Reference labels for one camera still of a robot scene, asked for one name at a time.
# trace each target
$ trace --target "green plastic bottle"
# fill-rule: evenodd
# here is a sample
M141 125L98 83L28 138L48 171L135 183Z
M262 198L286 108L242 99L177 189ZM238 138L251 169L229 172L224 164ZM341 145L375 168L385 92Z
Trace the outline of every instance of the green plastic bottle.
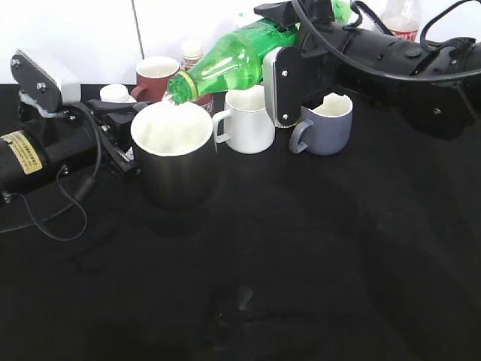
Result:
M167 91L176 104L182 104L204 94L248 89L262 80L265 56L277 47L292 46L297 34L296 26L284 29L261 19L224 35L194 68L172 77Z
M331 0L332 10L334 11L334 16L336 21L341 24L347 24L349 21L352 10L349 0Z

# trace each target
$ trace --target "red mug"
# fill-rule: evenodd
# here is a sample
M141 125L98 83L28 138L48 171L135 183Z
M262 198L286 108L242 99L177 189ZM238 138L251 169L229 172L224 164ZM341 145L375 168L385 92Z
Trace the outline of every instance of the red mug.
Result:
M169 79L179 71L179 62L168 56L152 56L135 67L137 86L131 96L140 102L160 102Z

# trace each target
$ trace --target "stainless steel mug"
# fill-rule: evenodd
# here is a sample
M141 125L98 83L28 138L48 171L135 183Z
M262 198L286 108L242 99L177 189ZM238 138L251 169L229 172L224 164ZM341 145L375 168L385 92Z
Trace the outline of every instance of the stainless steel mug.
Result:
M134 118L131 134L150 201L179 210L199 205L213 192L216 145L212 118L202 107L149 105Z

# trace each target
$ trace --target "mug handle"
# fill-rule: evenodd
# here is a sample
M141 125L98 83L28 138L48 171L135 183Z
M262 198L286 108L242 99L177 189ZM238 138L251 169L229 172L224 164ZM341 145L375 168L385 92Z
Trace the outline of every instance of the mug handle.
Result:
M219 135L219 123L222 122L225 118L229 118L231 116L231 111L220 111L216 115L212 117L213 121L213 136L216 139L216 143L224 143L228 141L231 136L229 134L221 134Z
M300 122L295 128L294 132L292 132L291 140L289 142L289 149L294 154L299 154L307 149L307 144L301 141L301 137L304 132L309 129L311 126L314 125L312 120L304 120Z
M146 90L147 90L147 85L139 84L131 91L130 95L135 100L138 100L138 97L141 96L141 93L143 93Z

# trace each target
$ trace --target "mug rim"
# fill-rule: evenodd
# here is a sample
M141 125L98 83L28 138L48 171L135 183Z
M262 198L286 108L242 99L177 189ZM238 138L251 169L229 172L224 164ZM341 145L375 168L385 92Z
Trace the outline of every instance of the mug rim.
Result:
M229 90L227 92L227 94L225 94L225 103L232 109L234 109L235 111L240 111L240 112L243 112L243 113L258 113L258 112L261 112L261 111L265 111L267 106L265 105L264 103L264 107L262 109L257 109L255 111L247 111L247 110L244 110L244 109L239 109L237 107L235 107L234 105L232 105L232 103L228 100L228 97L229 97L229 94L232 94L232 92L243 92L243 91L246 91L246 90L249 90L249 89L253 89L253 88L262 88L264 91L265 91L265 87L262 86L262 85L259 85L259 84L256 84L248 89L236 89L236 90Z
M171 71L170 73L168 74L165 74L165 75L159 75L159 76L156 76L156 77L149 77L145 74L142 74L142 71L140 70L140 67L146 63L148 63L149 61L154 61L156 60L157 62L160 62L160 61L165 61L165 60L168 60L170 62L169 65L172 65L172 66L175 66L175 70ZM175 73L177 73L180 69L180 64L179 62L174 59L174 58L171 58L170 56L149 56L145 59L142 59L140 62L137 63L137 65L135 66L135 72L137 74L139 74L141 77L145 77L146 79L162 79L164 77L170 77L171 75L174 75Z
M341 117L345 117L346 115L350 114L352 112L352 110L354 109L354 103L352 103L352 99L350 96L348 95L343 95L343 96L340 96L341 98L345 98L349 101L349 110L346 111L345 113L342 113L340 115L324 115L324 114L319 114L319 113L316 113L314 111L314 109L309 109L309 108L306 108L306 107L302 107L304 109L307 109L310 113L312 114L315 114L316 116L318 117L323 117L323 118L330 118L330 119L334 119L334 118L341 118Z
M152 154L153 156L161 156L161 157L186 156L187 154L194 153L195 151L201 149L209 141L209 139L212 137L212 135L213 135L213 122L212 122L212 118L210 117L209 113L205 109L203 109L203 107L201 107L197 104L193 104L193 103L188 102L188 103L182 104L182 106L191 107L192 109L196 109L199 112L199 114L202 112L202 117L203 117L203 119L205 119L205 123L209 125L208 126L209 131L206 132L206 136L204 137L202 142L199 142L199 144L197 144L192 149L189 149L188 151L179 152L179 153L156 152L154 150L149 149L148 147L145 147L145 145L143 145L138 139L138 134L136 132L138 130L138 127L139 127L138 124L141 124L142 122L148 121L148 115L146 115L146 114L148 114L152 111L155 111L156 108L165 107L165 106L169 106L169 105L164 105L164 104L162 104L162 102L157 102L157 103L154 103L154 104L151 104L151 105L145 107L144 109L142 109L141 111L138 112L138 114L134 117L134 119L132 121L132 124L130 125L130 135L132 136L132 140L143 151L147 152L148 154Z

